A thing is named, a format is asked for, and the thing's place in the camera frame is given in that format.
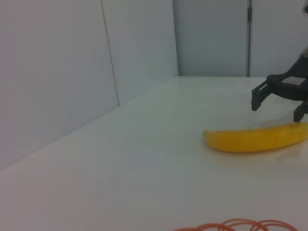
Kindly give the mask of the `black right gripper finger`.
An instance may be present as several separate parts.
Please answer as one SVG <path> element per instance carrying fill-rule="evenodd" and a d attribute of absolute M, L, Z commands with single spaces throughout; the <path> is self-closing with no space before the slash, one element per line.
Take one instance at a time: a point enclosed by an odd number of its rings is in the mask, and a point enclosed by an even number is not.
<path fill-rule="evenodd" d="M 308 102 L 303 101 L 295 110 L 293 115 L 294 122 L 300 122 L 305 114 L 308 113 Z"/>
<path fill-rule="evenodd" d="M 258 85 L 256 88 L 254 88 L 252 93 L 252 99 L 251 99 L 251 109 L 253 111 L 256 111 L 262 104 L 262 102 L 272 94 L 273 87 L 269 82 L 266 80 L 260 85 Z"/>

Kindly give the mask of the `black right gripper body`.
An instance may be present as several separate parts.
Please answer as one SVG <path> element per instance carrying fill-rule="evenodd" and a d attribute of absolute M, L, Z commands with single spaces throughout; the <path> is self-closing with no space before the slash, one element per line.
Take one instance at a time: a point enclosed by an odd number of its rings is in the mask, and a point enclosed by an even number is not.
<path fill-rule="evenodd" d="M 308 98 L 308 58 L 300 56 L 287 72 L 269 75 L 266 80 L 273 94 L 293 101 L 305 101 Z"/>

